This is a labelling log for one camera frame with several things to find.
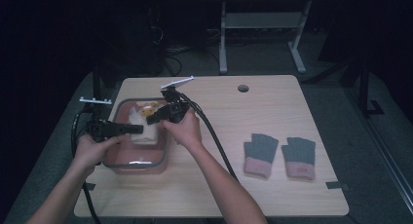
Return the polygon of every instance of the table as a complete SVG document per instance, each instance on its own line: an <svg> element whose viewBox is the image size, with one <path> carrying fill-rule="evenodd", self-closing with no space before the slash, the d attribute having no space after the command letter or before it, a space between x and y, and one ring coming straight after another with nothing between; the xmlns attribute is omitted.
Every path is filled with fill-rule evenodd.
<svg viewBox="0 0 413 224"><path fill-rule="evenodd" d="M114 103L126 98L162 97L160 86L180 78L134 78L124 81ZM239 85L249 91L241 93ZM204 110L241 184L266 216L342 216L349 211L341 189L328 189L337 181L316 124L300 86L293 76L196 77L178 88ZM224 165L207 127L201 121L207 150ZM268 179L244 173L244 142L252 133L280 141ZM291 179L285 174L281 145L299 136L316 146L316 179ZM187 150L170 140L167 170L159 175L120 175L97 166L87 182L98 216L217 217L221 213L207 183ZM90 216L84 194L75 206L78 216Z"/></svg>
<svg viewBox="0 0 413 224"><path fill-rule="evenodd" d="M227 13L226 3L222 3L221 11L221 36L219 44L219 73L228 72L225 48L226 28L296 28L294 39L288 42L288 48L294 64L300 73L305 73L306 67L298 52L298 44L306 25L312 0L307 0L302 11L285 13Z"/></svg>

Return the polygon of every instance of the person's right hand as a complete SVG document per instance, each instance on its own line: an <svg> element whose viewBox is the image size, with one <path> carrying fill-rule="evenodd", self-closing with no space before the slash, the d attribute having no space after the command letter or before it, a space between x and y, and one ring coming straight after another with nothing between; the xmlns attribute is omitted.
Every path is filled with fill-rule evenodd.
<svg viewBox="0 0 413 224"><path fill-rule="evenodd" d="M163 120L161 124L173 135L177 143L188 150L202 145L200 119L195 116L193 108L188 109L180 123L174 124Z"/></svg>

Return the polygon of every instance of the light wood table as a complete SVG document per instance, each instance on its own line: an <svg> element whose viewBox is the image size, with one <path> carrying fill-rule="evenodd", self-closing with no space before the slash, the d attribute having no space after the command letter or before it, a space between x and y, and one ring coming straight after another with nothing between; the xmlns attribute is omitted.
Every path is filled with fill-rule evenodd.
<svg viewBox="0 0 413 224"><path fill-rule="evenodd" d="M126 98L162 97L160 86L180 78L138 78L124 81L114 103ZM240 93L238 85L249 86ZM349 211L306 99L293 76L196 77L178 88L204 110L232 167L266 216L341 216ZM113 108L110 119L116 108ZM207 150L225 167L207 127L201 121ZM244 173L244 142L252 133L280 141L268 179ZM291 179L285 174L281 146L287 137L303 137L316 145L316 179ZM168 167L162 174L120 175L96 167L88 182L98 216L216 217L221 216L207 183L188 151L170 141ZM75 206L78 216L90 216L82 192Z"/></svg>

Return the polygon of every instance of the glove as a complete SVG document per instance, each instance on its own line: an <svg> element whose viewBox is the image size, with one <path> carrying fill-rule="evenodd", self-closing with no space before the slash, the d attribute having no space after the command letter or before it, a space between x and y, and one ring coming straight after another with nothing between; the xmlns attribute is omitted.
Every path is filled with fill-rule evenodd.
<svg viewBox="0 0 413 224"><path fill-rule="evenodd" d="M288 145L282 146L282 153L288 177L314 179L315 142L300 137L289 137L286 141Z"/></svg>
<svg viewBox="0 0 413 224"><path fill-rule="evenodd" d="M244 143L246 173L270 177L279 141L265 134L254 133L252 142Z"/></svg>

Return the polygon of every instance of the white table leg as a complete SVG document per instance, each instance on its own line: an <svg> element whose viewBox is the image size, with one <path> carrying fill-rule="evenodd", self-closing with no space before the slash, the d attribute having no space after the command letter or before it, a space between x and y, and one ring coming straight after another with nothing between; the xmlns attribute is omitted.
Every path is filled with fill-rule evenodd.
<svg viewBox="0 0 413 224"><path fill-rule="evenodd" d="M304 31L304 26L306 25L307 15L310 11L312 1L307 1L304 7L304 11L301 15L300 23L297 27L297 35L295 36L294 40L288 42L289 50L291 51L292 58L294 59L295 66L297 67L298 72L305 73L306 67L304 66L303 60L301 59L300 53L298 52L298 43L300 42L301 35Z"/></svg>
<svg viewBox="0 0 413 224"><path fill-rule="evenodd" d="M227 68L227 53L225 50L225 2L222 3L221 14L221 44L219 45L219 74L225 74Z"/></svg>

